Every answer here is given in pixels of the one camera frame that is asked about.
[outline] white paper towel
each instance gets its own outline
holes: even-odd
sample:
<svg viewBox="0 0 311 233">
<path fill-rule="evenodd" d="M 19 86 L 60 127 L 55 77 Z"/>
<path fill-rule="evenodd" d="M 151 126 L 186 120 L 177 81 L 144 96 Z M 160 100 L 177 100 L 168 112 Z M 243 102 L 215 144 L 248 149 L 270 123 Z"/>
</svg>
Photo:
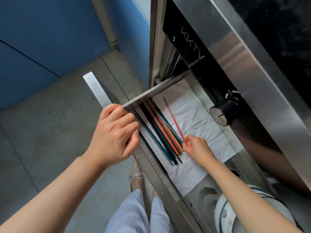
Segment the white paper towel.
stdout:
<svg viewBox="0 0 311 233">
<path fill-rule="evenodd" d="M 194 94 L 185 79 L 182 79 L 153 97 L 153 101 L 179 135 L 163 97 L 169 104 L 184 136 L 192 134 L 194 136 L 204 137 L 216 158 L 221 162 L 227 161 L 236 154 L 227 138 L 223 135 L 220 127 L 208 114 L 201 100 Z M 142 110 L 138 107 L 135 111 L 160 141 Z M 207 175 L 207 172 L 197 165 L 186 152 L 180 155 L 183 164 L 172 166 L 143 126 L 140 126 L 139 130 L 162 163 L 173 184 L 183 196 L 189 193 Z"/>
</svg>

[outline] drawer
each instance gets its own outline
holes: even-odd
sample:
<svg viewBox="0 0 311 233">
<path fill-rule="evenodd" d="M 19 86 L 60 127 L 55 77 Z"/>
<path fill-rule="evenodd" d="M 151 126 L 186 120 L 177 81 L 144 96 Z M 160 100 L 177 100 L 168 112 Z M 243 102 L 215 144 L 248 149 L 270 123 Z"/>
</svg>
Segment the drawer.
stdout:
<svg viewBox="0 0 311 233">
<path fill-rule="evenodd" d="M 120 104 L 117 98 L 97 80 L 93 73 L 90 72 L 83 77 L 102 107 L 106 107 L 111 103 Z M 128 112 L 136 115 L 134 111 L 135 108 L 182 79 L 186 80 L 195 95 L 201 100 L 204 108 L 209 112 L 209 109 L 214 106 L 214 104 L 190 71 L 186 71 L 179 76 L 171 77 L 161 82 L 157 86 L 127 102 L 123 107 Z M 261 187 L 276 196 L 270 183 L 239 141 L 231 127 L 220 126 L 220 128 L 237 153 L 227 160 L 225 165 L 244 183 Z M 207 175 L 189 193 L 182 196 L 170 180 L 158 158 L 155 156 L 154 151 L 150 148 L 146 141 L 146 137 L 140 134 L 140 138 L 140 146 L 134 152 L 133 156 L 139 162 L 143 172 L 161 197 L 173 225 L 175 225 L 180 232 L 217 232 L 214 223 L 214 210 L 222 192 L 213 178 Z"/>
</svg>

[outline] gray floor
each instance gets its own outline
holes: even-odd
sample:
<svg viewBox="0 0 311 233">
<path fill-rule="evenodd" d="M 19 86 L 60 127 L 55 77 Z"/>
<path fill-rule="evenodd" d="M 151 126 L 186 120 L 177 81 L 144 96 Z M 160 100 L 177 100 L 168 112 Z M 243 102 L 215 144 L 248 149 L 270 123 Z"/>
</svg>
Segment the gray floor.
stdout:
<svg viewBox="0 0 311 233">
<path fill-rule="evenodd" d="M 0 113 L 0 224 L 82 155 L 99 114 L 82 76 L 92 71 L 125 103 L 145 91 L 122 53 L 114 50 Z M 76 211 L 66 232 L 104 232 L 130 193 L 134 158 L 110 167 Z M 152 186 L 145 178 L 150 214 Z"/>
</svg>

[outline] black knob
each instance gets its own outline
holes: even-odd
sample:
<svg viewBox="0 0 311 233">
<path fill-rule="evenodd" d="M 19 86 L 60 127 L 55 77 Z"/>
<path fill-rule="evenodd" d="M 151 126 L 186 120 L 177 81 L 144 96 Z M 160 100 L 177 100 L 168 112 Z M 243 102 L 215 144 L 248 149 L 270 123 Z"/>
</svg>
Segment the black knob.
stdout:
<svg viewBox="0 0 311 233">
<path fill-rule="evenodd" d="M 210 115 L 220 126 L 227 126 L 242 113 L 241 103 L 236 97 L 228 97 L 210 109 Z"/>
</svg>

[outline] leg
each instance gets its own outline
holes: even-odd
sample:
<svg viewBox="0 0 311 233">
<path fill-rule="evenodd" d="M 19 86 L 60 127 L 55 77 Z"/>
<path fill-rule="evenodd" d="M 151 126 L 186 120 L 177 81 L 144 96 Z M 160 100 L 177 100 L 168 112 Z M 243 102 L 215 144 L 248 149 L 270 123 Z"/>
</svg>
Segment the leg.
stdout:
<svg viewBox="0 0 311 233">
<path fill-rule="evenodd" d="M 173 228 L 163 202 L 153 190 L 150 216 L 150 233 L 173 233 Z"/>
<path fill-rule="evenodd" d="M 142 195 L 141 170 L 132 169 L 130 186 L 133 191 L 111 217 L 106 233 L 149 233 L 149 222 Z"/>
</svg>

